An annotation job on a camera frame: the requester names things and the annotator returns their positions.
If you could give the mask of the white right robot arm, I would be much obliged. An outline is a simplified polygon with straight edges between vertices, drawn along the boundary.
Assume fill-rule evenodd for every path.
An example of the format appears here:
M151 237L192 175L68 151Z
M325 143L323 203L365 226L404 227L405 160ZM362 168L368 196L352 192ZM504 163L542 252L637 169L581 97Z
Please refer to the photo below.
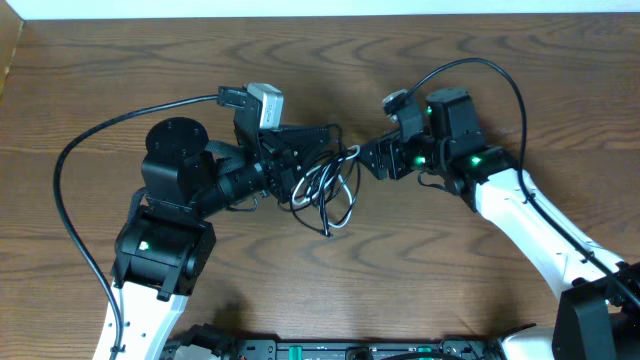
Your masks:
M535 185L507 150L489 145L464 88L429 94L421 109L412 92L383 101L398 129L360 150L379 180L412 172L439 176L519 248L558 299L553 328L525 327L493 341L498 359L636 359L639 267L592 240Z

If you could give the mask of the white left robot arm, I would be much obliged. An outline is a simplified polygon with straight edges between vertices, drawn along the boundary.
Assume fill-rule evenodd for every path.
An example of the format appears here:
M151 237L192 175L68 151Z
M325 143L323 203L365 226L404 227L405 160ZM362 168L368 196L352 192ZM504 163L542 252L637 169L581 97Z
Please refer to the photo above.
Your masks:
M327 126L254 129L233 146L210 140L186 117L152 127L144 186L115 242L117 307L105 316L95 358L159 358L216 243L208 217L260 192L289 201L330 133Z

